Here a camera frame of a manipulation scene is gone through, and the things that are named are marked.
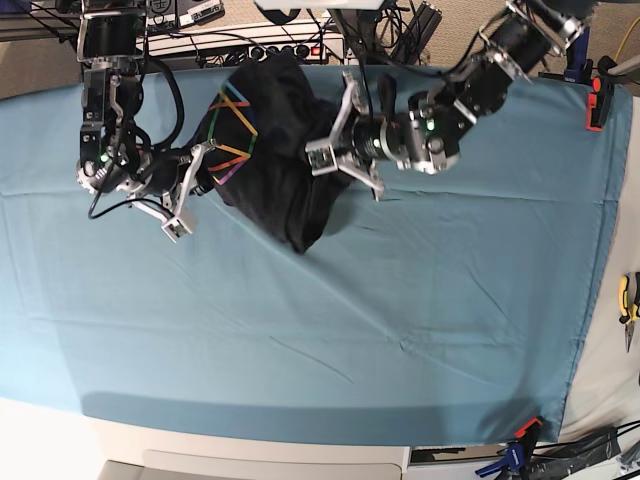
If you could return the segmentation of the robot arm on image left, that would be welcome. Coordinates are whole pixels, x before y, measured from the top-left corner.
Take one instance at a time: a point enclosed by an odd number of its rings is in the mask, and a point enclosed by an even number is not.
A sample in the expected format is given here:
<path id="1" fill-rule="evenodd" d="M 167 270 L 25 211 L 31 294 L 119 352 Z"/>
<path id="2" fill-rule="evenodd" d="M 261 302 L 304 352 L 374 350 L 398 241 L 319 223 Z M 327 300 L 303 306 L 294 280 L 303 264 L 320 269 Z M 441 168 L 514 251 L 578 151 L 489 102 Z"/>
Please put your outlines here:
<path id="1" fill-rule="evenodd" d="M 88 68 L 76 179 L 95 201 L 113 191 L 125 193 L 123 205 L 158 219 L 177 240 L 195 229 L 186 202 L 198 191 L 197 174 L 217 144 L 209 139 L 189 149 L 172 146 L 184 125 L 184 102 L 174 74 L 149 53 L 149 11 L 147 1 L 81 4 L 77 58 Z M 158 143 L 135 122 L 149 66 L 167 80 L 176 108 L 173 130 Z"/>

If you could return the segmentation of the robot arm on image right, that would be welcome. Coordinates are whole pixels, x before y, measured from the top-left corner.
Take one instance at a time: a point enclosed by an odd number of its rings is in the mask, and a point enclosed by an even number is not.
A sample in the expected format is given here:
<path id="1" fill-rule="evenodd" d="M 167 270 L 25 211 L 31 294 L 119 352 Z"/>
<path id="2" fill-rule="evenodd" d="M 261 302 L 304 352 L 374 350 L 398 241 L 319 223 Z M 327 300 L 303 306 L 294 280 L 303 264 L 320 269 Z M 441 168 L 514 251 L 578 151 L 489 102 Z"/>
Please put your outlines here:
<path id="1" fill-rule="evenodd" d="M 398 113 L 392 77 L 380 77 L 375 113 L 363 76 L 342 73 L 344 93 L 328 137 L 310 142 L 306 155 L 315 176 L 343 173 L 367 185 L 376 199 L 384 192 L 376 166 L 435 175 L 460 158 L 460 140 L 483 116 L 497 112 L 508 89 L 548 54 L 562 56 L 589 26 L 592 1 L 508 1 L 480 26 L 478 51 L 452 68 L 433 73 L 437 85 L 408 99 Z"/>

